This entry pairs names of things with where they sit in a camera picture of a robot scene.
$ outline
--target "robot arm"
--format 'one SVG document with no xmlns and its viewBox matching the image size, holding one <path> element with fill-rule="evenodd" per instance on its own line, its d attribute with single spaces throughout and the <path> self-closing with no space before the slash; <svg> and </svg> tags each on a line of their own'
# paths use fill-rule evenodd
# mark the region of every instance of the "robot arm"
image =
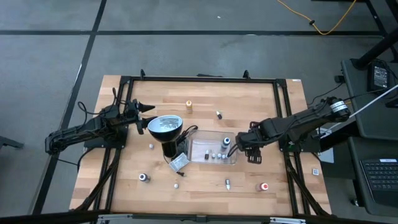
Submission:
<svg viewBox="0 0 398 224">
<path fill-rule="evenodd" d="M 307 110 L 286 118 L 268 118 L 261 122 L 251 122 L 250 130 L 238 133 L 236 145 L 245 151 L 248 161 L 261 163 L 260 147 L 285 138 L 296 144 L 307 138 L 308 133 L 327 123 L 343 122 L 350 116 L 344 101 L 335 97 L 321 102 Z"/>
<path fill-rule="evenodd" d="M 65 150 L 68 146 L 102 137 L 104 139 L 115 138 L 118 134 L 118 127 L 127 124 L 136 124 L 139 134 L 144 134 L 148 123 L 156 118 L 140 118 L 139 112 L 146 112 L 155 108 L 151 105 L 143 105 L 133 100 L 126 102 L 126 109 L 123 113 L 115 105 L 109 105 L 101 110 L 101 113 L 87 123 L 72 128 L 55 131 L 45 139 L 46 153 L 53 155 Z"/>
</svg>

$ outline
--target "computer keyboard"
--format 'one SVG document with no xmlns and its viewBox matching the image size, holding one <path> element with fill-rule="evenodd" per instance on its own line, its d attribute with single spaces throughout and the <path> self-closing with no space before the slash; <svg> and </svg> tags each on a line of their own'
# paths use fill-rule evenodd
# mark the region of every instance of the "computer keyboard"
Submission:
<svg viewBox="0 0 398 224">
<path fill-rule="evenodd" d="M 361 165 L 376 203 L 398 207 L 398 159 L 367 159 Z"/>
</svg>

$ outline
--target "yellow cable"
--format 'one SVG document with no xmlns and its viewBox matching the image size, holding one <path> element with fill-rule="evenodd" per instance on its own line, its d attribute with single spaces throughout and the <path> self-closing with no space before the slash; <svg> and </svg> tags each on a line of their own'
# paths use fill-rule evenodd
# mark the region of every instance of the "yellow cable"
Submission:
<svg viewBox="0 0 398 224">
<path fill-rule="evenodd" d="M 295 13 L 295 14 L 297 14 L 297 15 L 299 15 L 299 16 L 302 16 L 302 17 L 304 17 L 304 18 L 306 18 L 306 19 L 308 19 L 308 21 L 312 21 L 312 19 L 310 19 L 310 18 L 308 18 L 306 15 L 303 15 L 303 14 L 301 14 L 301 13 L 299 13 L 299 12 L 296 12 L 296 11 L 294 11 L 293 9 L 291 9 L 290 7 L 288 7 L 285 3 L 283 3 L 282 1 L 280 1 L 280 0 L 277 0 L 279 3 L 281 3 L 282 5 L 284 5 L 288 10 L 290 10 L 291 12 L 293 12 L 293 13 Z M 343 19 L 347 16 L 347 14 L 350 12 L 350 10 L 353 8 L 353 6 L 354 6 L 354 4 L 356 3 L 356 1 L 357 0 L 354 0 L 353 1 L 353 3 L 349 6 L 349 8 L 348 8 L 348 10 L 346 11 L 346 13 L 343 15 L 343 17 L 337 22 L 337 24 L 329 31 L 329 32 L 326 32 L 326 33 L 322 33 L 319 29 L 318 29 L 318 27 L 315 25 L 315 23 L 313 23 L 312 24 L 312 26 L 318 31 L 318 33 L 319 34 L 321 34 L 321 35 L 328 35 L 328 34 L 330 34 L 331 32 L 333 32 L 339 25 L 340 25 L 340 23 L 343 21 Z"/>
</svg>

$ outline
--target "black desk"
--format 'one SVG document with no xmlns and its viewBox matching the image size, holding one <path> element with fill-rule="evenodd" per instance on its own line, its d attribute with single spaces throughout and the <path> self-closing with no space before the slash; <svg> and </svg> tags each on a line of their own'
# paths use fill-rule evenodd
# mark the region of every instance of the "black desk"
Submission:
<svg viewBox="0 0 398 224">
<path fill-rule="evenodd" d="M 387 63 L 388 66 L 398 74 L 398 63 Z M 350 60 L 341 62 L 343 75 L 346 80 L 349 96 L 366 93 L 367 70 L 354 68 Z M 394 77 L 391 75 L 391 84 L 395 85 Z M 375 94 L 367 94 L 351 100 L 354 111 L 374 100 Z M 360 136 L 370 139 L 385 139 L 398 141 L 398 108 L 386 108 L 389 100 L 381 98 L 371 106 L 355 116 Z"/>
<path fill-rule="evenodd" d="M 361 169 L 361 164 L 359 163 L 360 160 L 374 159 L 377 157 L 397 158 L 398 142 L 350 137 L 348 138 L 348 147 L 351 157 L 353 158 L 354 172 L 358 183 L 355 187 L 359 205 L 363 205 L 366 211 L 372 215 L 398 217 L 398 208 L 374 203 L 366 178 Z"/>
</svg>

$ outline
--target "floor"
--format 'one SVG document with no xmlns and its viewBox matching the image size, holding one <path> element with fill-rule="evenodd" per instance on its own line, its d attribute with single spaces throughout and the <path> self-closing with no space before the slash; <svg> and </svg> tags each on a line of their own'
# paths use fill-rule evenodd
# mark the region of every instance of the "floor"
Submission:
<svg viewBox="0 0 398 224">
<path fill-rule="evenodd" d="M 333 27 L 349 6 L 348 2 L 284 2 L 315 19 L 323 30 Z M 372 3 L 387 31 L 397 27 L 384 1 Z M 380 41 L 369 36 L 311 35 L 97 35 L 94 39 L 89 35 L 1 32 L 92 30 L 93 26 L 98 30 L 312 31 L 305 19 L 276 0 L 113 0 L 106 3 L 101 22 L 95 26 L 100 4 L 101 0 L 0 1 L 0 135 L 25 143 L 21 150 L 4 147 L 0 151 L 0 217 L 29 212 L 47 159 L 44 139 L 60 126 L 82 61 L 88 60 L 80 70 L 84 76 L 77 101 L 89 110 L 95 105 L 103 75 L 138 75 L 140 69 L 148 76 L 204 73 L 241 77 L 249 70 L 252 77 L 299 78 L 311 101 L 336 86 L 333 76 L 340 73 L 341 60 L 360 57 Z M 366 4 L 357 3 L 338 30 L 378 28 Z M 392 60 L 391 51 L 381 58 Z M 332 95 L 348 94 L 343 85 Z M 75 108 L 69 125 L 81 124 L 83 119 Z M 81 144 L 69 147 L 61 159 L 76 161 L 81 151 Z M 67 211 L 75 178 L 75 166 L 58 163 L 43 212 Z M 354 196 L 349 181 L 325 181 L 333 214 L 398 223 L 398 218 L 375 217 L 349 204 Z"/>
</svg>

